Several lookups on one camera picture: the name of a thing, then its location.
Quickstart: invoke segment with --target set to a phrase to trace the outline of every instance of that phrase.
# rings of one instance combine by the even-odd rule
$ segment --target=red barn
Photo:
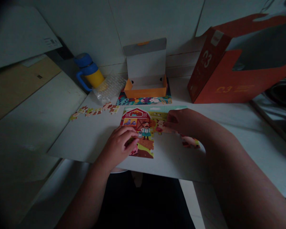
[[[131,111],[127,111],[121,121],[121,126],[131,126],[134,127],[137,131],[140,131],[143,126],[143,122],[150,122],[151,118],[149,113],[141,110],[139,108],[135,108]]]

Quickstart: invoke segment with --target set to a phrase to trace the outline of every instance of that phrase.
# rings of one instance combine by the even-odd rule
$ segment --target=finger
[[[178,115],[178,110],[170,110],[167,114],[167,121],[178,122],[177,115]]]
[[[131,153],[131,151],[133,151],[133,150],[136,148],[138,142],[139,142],[139,139],[138,139],[138,138],[137,138],[137,139],[134,139],[134,140],[132,141],[132,143],[130,143],[130,144],[127,146],[127,148],[125,149],[125,152],[129,155],[129,154]]]
[[[113,131],[113,133],[116,133],[119,129],[121,129],[122,128],[122,126],[119,126],[118,128],[116,128],[114,131]]]
[[[137,132],[133,132],[131,130],[126,131],[125,133],[123,133],[120,138],[123,141],[123,144],[125,144],[131,137],[137,137],[138,133]]]
[[[136,133],[136,130],[133,127],[128,127],[128,126],[123,126],[122,128],[120,128],[116,134],[117,136],[122,135],[123,133],[125,133],[126,131],[133,131]]]
[[[165,122],[163,125],[173,130],[177,130],[177,127],[178,127],[176,123],[168,122],[168,121]]]

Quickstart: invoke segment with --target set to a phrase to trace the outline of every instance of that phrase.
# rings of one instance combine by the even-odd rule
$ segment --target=hand
[[[101,164],[101,167],[110,172],[118,164],[120,164],[131,153],[137,145],[139,139],[134,139],[131,144],[125,147],[125,143],[131,137],[137,137],[138,133],[132,127],[119,126],[115,129],[99,157],[94,164]]]
[[[164,126],[169,127],[180,134],[195,137],[200,140],[201,137],[209,134],[214,121],[191,109],[170,110],[167,115],[167,121]]]

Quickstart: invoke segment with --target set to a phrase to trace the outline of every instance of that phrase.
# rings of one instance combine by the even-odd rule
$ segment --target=dark clothing
[[[110,174],[94,228],[195,228],[178,179],[143,174],[136,188],[130,171]]]

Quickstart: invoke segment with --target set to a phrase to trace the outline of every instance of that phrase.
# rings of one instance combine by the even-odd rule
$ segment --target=person's left hand
[[[110,172],[118,164],[120,164],[126,157],[135,149],[139,139],[134,139],[131,144],[125,147],[125,143],[131,137],[137,137],[138,133],[132,127],[119,126],[115,129],[99,157],[94,164],[101,164],[101,167],[107,172]]]

